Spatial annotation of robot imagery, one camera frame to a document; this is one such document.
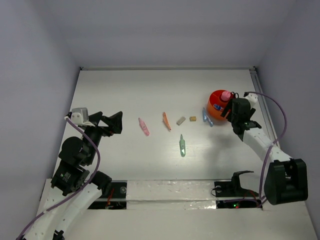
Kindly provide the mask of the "black scissors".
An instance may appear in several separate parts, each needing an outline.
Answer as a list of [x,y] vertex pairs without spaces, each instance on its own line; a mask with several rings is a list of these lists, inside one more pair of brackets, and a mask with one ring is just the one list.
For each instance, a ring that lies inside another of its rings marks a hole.
[[230,93],[230,98],[231,98],[231,99],[236,99],[236,98],[238,98],[238,97],[239,97],[239,94],[238,94],[237,92],[232,91],[232,92]]

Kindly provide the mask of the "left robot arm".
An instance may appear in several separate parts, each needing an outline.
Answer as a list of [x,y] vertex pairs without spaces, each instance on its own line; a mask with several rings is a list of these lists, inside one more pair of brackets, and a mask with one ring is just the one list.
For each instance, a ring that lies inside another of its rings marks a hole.
[[61,145],[60,162],[51,179],[40,213],[21,231],[19,240],[64,240],[88,207],[112,189],[112,178],[99,171],[102,137],[121,134],[123,112],[90,115],[73,108],[65,120],[82,137],[72,136]]

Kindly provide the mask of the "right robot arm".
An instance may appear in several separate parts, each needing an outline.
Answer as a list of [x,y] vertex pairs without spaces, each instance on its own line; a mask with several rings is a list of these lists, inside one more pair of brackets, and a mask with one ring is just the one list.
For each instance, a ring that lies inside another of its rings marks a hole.
[[265,134],[262,126],[251,120],[255,113],[253,98],[231,98],[221,115],[231,123],[233,132],[262,160],[258,197],[272,205],[308,199],[307,165],[292,158]]

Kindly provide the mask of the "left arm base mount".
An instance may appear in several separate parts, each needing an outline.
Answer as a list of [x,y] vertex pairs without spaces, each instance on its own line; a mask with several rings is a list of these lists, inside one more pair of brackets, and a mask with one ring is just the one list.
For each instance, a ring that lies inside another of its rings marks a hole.
[[125,210],[127,208],[127,181],[116,180],[111,183],[107,194],[95,200],[89,210]]

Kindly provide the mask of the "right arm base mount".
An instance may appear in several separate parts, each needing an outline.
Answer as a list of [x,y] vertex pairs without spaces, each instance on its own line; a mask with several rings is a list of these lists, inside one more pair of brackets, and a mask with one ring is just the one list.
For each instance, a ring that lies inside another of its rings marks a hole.
[[262,208],[259,194],[241,186],[240,175],[253,171],[234,172],[231,179],[215,180],[210,194],[216,199],[218,209],[250,209]]

